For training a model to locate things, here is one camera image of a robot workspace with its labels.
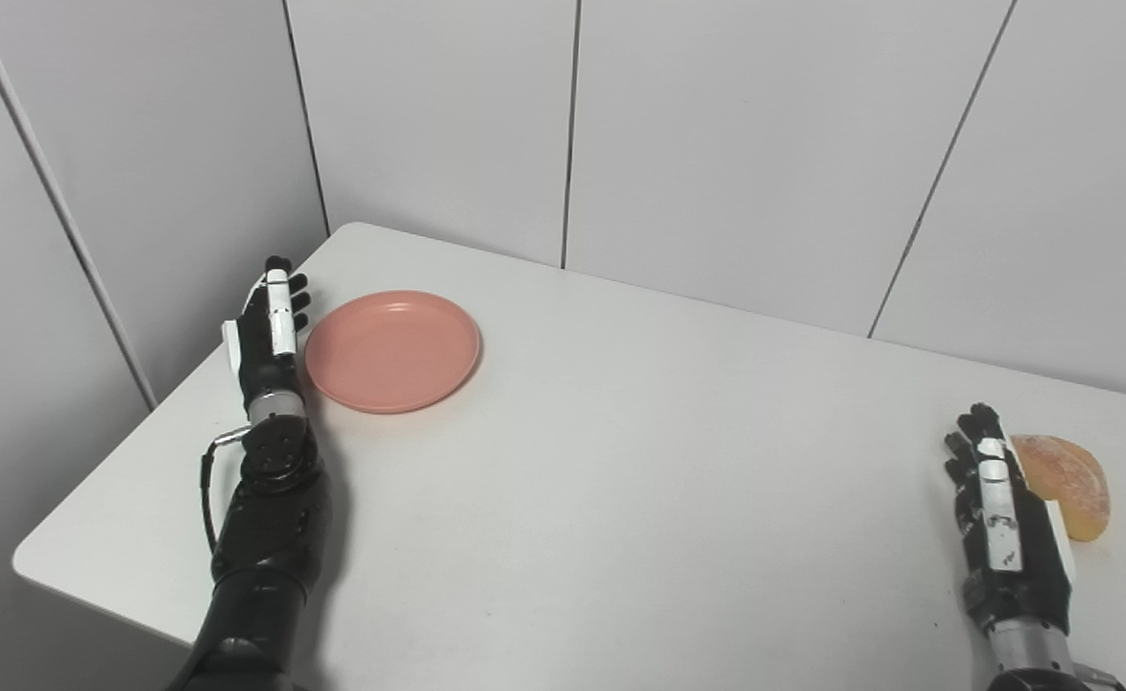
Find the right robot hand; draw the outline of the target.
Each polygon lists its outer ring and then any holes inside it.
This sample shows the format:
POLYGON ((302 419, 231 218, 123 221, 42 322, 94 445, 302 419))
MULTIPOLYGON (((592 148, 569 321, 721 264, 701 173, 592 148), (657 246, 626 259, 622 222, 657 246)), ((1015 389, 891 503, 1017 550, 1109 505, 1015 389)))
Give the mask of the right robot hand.
POLYGON ((968 568, 966 613, 983 632, 1033 618, 1070 632, 1072 584, 1048 502, 1029 487, 997 410, 976 402, 945 436, 954 517, 968 568))

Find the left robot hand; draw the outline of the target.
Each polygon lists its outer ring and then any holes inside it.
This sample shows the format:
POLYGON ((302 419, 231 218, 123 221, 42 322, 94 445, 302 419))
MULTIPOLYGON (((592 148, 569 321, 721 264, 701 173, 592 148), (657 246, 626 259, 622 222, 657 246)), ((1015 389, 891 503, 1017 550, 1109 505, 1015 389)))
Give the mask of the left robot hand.
POLYGON ((309 326, 309 276, 291 258, 270 255, 248 294, 241 315, 222 323, 230 370, 249 411, 277 391, 302 394, 300 332, 309 326))

